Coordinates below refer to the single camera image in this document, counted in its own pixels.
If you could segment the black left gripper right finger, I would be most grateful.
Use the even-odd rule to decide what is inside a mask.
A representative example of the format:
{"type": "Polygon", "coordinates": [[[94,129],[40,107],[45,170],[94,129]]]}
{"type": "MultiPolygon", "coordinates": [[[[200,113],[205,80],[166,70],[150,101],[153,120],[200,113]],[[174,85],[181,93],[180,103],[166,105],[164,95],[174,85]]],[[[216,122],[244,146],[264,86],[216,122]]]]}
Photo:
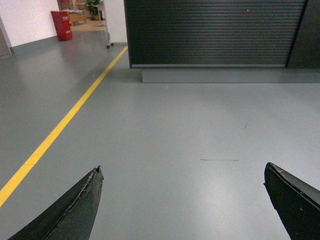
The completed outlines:
{"type": "Polygon", "coordinates": [[[272,162],[264,170],[264,186],[292,240],[320,238],[320,191],[272,162]]]}

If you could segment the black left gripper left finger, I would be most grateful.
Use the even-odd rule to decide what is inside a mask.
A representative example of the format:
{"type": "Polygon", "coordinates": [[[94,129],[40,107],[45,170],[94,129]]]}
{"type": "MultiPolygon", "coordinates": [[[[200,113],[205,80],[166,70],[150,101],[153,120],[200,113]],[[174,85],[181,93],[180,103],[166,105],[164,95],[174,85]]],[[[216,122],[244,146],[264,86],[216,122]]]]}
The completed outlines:
{"type": "Polygon", "coordinates": [[[104,176],[92,169],[11,240],[88,240],[99,208],[104,176]]]}

